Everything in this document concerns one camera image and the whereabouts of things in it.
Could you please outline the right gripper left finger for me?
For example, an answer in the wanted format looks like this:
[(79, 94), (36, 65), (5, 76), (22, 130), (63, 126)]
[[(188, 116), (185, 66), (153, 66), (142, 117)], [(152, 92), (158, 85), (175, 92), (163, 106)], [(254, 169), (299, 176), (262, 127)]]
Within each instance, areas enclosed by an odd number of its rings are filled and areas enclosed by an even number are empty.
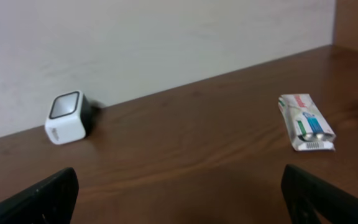
[(70, 223), (79, 192), (67, 167), (0, 202), (0, 223)]

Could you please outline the white Panadol box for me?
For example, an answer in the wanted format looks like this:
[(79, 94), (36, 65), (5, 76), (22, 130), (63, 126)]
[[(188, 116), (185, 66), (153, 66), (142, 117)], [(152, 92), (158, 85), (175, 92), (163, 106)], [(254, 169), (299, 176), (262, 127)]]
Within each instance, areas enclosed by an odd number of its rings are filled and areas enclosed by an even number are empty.
[(309, 94), (281, 95), (278, 107), (295, 151), (333, 151), (336, 135)]

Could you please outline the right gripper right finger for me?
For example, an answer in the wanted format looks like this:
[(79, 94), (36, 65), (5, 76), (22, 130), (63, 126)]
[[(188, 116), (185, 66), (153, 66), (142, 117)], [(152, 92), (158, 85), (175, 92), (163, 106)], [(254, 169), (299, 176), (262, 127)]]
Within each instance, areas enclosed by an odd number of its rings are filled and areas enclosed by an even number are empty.
[(358, 223), (358, 198), (288, 164), (281, 190), (292, 223), (320, 223), (321, 214), (331, 223)]

